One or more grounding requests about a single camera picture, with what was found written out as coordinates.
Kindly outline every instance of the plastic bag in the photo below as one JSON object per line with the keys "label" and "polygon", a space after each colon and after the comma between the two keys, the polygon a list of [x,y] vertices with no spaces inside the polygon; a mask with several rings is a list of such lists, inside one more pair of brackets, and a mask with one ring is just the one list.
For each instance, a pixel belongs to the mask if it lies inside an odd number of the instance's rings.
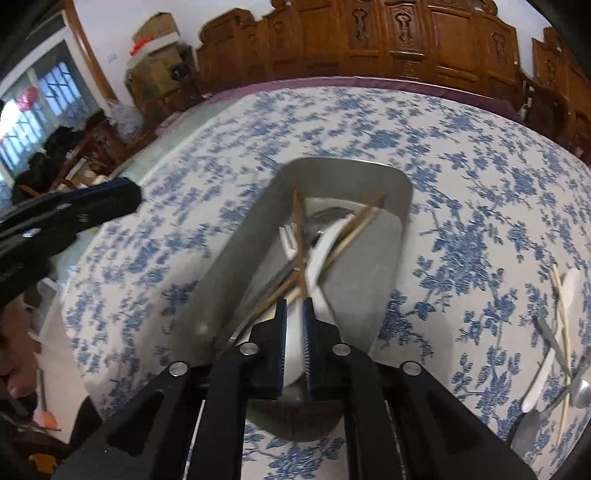
{"label": "plastic bag", "polygon": [[139,109],[117,101],[109,102],[109,107],[109,123],[117,128],[121,140],[131,143],[142,134],[144,117]]}

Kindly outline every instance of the blue floral tablecloth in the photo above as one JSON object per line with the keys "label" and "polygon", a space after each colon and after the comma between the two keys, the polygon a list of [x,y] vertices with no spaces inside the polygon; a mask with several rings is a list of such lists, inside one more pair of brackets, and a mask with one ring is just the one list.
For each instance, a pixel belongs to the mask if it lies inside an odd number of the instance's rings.
{"label": "blue floral tablecloth", "polygon": [[[582,271],[570,311],[573,368],[591,342],[591,177],[550,140],[449,100],[358,87],[249,95],[199,128],[143,182],[137,214],[105,225],[64,295],[80,370],[108,417],[182,352],[174,324],[191,292],[282,164],[303,156],[400,168],[414,185],[408,245],[374,348],[415,359],[500,438],[547,347],[532,318],[555,322],[548,269]],[[564,384],[554,367],[542,406]],[[555,410],[525,460],[545,480],[590,417]],[[293,444],[246,426],[243,478],[343,478],[342,426]]]}

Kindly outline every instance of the cardboard box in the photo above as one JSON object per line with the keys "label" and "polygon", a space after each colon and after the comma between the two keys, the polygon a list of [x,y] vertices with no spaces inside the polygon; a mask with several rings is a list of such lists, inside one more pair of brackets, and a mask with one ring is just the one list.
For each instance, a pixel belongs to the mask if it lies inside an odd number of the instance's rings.
{"label": "cardboard box", "polygon": [[178,88],[170,67],[181,63],[176,45],[161,48],[144,57],[128,72],[128,88],[135,99],[155,99]]}
{"label": "cardboard box", "polygon": [[159,12],[151,16],[144,25],[134,34],[134,43],[145,38],[160,38],[169,33],[179,33],[172,14]]}

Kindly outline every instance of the floor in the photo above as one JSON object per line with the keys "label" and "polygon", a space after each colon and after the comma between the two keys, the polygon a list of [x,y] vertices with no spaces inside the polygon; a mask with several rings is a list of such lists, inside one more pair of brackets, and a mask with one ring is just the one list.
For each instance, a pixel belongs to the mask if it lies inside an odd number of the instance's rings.
{"label": "floor", "polygon": [[[168,153],[183,142],[198,127],[234,103],[235,100],[197,105],[174,120],[162,135],[147,148],[129,159],[117,172],[140,183],[145,175]],[[53,258],[53,280],[57,288],[63,288],[79,259],[92,242],[99,228],[82,232],[78,240],[67,250]],[[53,298],[46,315],[41,314],[39,340],[43,351],[38,357],[39,366],[45,372],[47,409],[57,420],[60,432],[54,436],[68,442],[76,414],[87,393],[77,369],[69,340],[66,336],[59,294]]]}

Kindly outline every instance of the window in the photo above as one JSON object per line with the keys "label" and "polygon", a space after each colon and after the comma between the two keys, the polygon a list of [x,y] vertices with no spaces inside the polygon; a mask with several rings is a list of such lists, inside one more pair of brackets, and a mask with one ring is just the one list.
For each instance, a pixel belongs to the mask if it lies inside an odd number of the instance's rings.
{"label": "window", "polygon": [[33,63],[2,100],[18,103],[31,87],[37,88],[37,101],[21,111],[16,124],[0,140],[0,161],[13,178],[28,168],[28,159],[57,127],[82,129],[98,110],[64,41]]}

